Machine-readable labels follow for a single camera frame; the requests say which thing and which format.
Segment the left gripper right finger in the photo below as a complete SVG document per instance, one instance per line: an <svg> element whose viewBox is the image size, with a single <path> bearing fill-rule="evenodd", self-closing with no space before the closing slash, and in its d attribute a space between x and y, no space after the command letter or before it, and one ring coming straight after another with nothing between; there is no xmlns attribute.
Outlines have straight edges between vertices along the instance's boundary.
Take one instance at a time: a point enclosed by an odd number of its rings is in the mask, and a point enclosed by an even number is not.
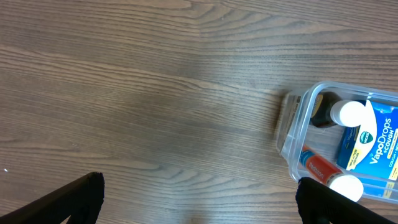
<svg viewBox="0 0 398 224"><path fill-rule="evenodd" d="M310 177L298 182L295 196L303 224L393 224Z"/></svg>

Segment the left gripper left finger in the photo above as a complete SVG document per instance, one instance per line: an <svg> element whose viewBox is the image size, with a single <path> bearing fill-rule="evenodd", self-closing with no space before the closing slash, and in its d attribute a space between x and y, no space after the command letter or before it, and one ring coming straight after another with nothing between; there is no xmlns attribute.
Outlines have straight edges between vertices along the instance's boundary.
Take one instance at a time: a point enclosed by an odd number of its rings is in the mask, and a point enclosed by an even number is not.
<svg viewBox="0 0 398 224"><path fill-rule="evenodd" d="M1 223L96 223L104 202L104 177L90 172L1 217Z"/></svg>

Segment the orange bottle white cap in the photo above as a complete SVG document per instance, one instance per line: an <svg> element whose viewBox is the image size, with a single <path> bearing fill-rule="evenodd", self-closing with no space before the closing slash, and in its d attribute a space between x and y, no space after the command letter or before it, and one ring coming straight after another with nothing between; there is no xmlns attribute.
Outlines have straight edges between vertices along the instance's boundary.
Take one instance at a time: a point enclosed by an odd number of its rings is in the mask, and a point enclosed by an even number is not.
<svg viewBox="0 0 398 224"><path fill-rule="evenodd" d="M307 145L303 146L300 163L317 180L348 199L358 202L363 196L364 186L356 176L345 174Z"/></svg>

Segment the blue Vicks VapoDrops box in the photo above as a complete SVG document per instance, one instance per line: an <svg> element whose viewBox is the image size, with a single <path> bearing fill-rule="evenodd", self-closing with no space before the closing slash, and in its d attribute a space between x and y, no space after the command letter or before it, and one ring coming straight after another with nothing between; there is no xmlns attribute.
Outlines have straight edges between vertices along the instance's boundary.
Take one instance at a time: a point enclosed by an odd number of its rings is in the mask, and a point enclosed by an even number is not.
<svg viewBox="0 0 398 224"><path fill-rule="evenodd" d="M346 128L337 164L352 172L397 180L397 107L365 103L362 124Z"/></svg>

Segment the black bottle white cap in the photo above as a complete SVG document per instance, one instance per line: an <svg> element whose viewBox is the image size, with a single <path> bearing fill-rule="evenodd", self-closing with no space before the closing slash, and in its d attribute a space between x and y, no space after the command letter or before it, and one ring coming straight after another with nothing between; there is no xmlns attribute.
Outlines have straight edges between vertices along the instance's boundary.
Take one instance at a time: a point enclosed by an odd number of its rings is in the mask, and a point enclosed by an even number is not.
<svg viewBox="0 0 398 224"><path fill-rule="evenodd" d="M310 124L317 128L357 127L364 120L365 110L363 101L344 100L332 91L321 92L315 98Z"/></svg>

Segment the clear plastic container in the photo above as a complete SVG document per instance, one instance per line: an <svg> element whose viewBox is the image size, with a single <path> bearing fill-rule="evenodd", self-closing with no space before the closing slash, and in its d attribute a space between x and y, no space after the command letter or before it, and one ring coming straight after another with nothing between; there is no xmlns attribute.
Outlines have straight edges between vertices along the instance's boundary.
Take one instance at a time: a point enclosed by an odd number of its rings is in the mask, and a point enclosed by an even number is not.
<svg viewBox="0 0 398 224"><path fill-rule="evenodd" d="M311 173L300 163L304 145L338 166L346 174L355 175L364 186L364 197L388 203L397 203L397 180L352 172L340 167L338 159L341 139L347 127L335 125L317 128L310 124L315 98L321 92L332 91L344 100L366 103L375 101L397 107L397 93L338 82L320 82L308 89L293 90L286 94L277 129L277 149L287 161L294 180L310 177Z"/></svg>

